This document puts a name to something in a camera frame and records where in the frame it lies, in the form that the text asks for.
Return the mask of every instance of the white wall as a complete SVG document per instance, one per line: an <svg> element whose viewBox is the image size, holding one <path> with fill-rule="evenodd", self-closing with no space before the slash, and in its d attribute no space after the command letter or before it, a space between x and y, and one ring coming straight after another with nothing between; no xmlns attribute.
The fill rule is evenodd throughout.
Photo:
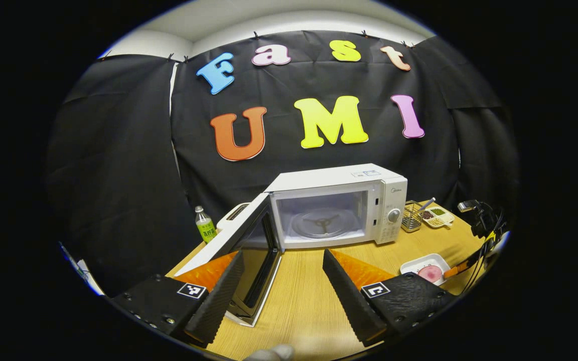
<svg viewBox="0 0 578 361"><path fill-rule="evenodd" d="M191 52L192 46L193 43L190 41L172 34L135 30L110 46L108 55L143 54L168 58L171 53L174 53L171 59L184 60L184 55Z"/></svg>
<svg viewBox="0 0 578 361"><path fill-rule="evenodd" d="M368 35L398 43L405 41L408 45L418 44L427 38L426 35L367 16L308 10L256 18L215 32L195 43L164 32L135 30L110 46L109 55L145 54L167 58L170 53L174 53L172 59L184 61L184 55L192 57L218 46L252 38L253 32L265 35L298 30L333 30L357 34L365 30Z"/></svg>
<svg viewBox="0 0 578 361"><path fill-rule="evenodd" d="M426 39L422 34L367 16L308 10L264 16L220 30L195 42L191 49L191 57L224 44L252 38L253 32L264 35L297 30L333 30L357 34L365 30L368 35L397 43L405 41L408 45L418 44Z"/></svg>

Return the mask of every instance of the green bottle label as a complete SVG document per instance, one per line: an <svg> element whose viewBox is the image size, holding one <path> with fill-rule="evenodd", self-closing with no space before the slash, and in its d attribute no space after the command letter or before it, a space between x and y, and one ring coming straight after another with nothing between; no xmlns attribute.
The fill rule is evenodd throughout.
<svg viewBox="0 0 578 361"><path fill-rule="evenodd" d="M217 235L215 227L213 226L213 221L206 224L198 224L198 229L200 230L200 235L202 235L202 240L204 243L209 243Z"/></svg>

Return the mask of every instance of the wire basket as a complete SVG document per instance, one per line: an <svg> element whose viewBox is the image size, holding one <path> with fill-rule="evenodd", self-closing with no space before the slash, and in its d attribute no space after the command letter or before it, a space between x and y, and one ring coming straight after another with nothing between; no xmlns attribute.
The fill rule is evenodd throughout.
<svg viewBox="0 0 578 361"><path fill-rule="evenodd" d="M422 225L422 215L415 214L422 205L415 201L405 202L405 209L403 210L403 222L401 223L401 228L406 232L417 231Z"/></svg>

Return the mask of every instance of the microwave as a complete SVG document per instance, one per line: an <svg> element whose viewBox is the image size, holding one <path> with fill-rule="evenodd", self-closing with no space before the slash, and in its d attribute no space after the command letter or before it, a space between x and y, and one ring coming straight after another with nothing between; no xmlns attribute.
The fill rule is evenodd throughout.
<svg viewBox="0 0 578 361"><path fill-rule="evenodd" d="M245 270L225 316L254 327L286 249L395 242L406 192L406 178L375 164L281 173L228 212L218 235L175 276L243 252Z"/></svg>

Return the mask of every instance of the ceiling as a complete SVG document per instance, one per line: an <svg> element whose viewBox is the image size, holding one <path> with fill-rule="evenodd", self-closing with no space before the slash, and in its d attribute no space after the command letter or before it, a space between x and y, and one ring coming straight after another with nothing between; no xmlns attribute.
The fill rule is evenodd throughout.
<svg viewBox="0 0 578 361"><path fill-rule="evenodd" d="M375 18L425 37L434 34L422 25L373 0L194 0L139 27L177 35L192 43L243 21L301 10L330 10Z"/></svg>

